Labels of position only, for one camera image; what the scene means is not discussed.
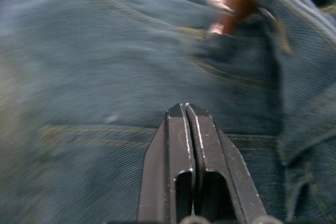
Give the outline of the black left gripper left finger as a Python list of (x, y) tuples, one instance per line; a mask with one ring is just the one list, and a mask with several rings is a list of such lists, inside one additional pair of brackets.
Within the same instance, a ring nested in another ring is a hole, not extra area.
[(146, 150), (138, 222), (180, 222), (192, 212), (195, 158), (183, 106), (168, 109)]

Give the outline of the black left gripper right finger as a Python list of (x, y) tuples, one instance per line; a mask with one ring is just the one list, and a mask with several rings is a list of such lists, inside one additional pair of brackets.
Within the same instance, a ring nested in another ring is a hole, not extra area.
[(210, 222), (267, 222), (246, 163), (208, 111), (187, 104), (197, 163), (195, 214)]

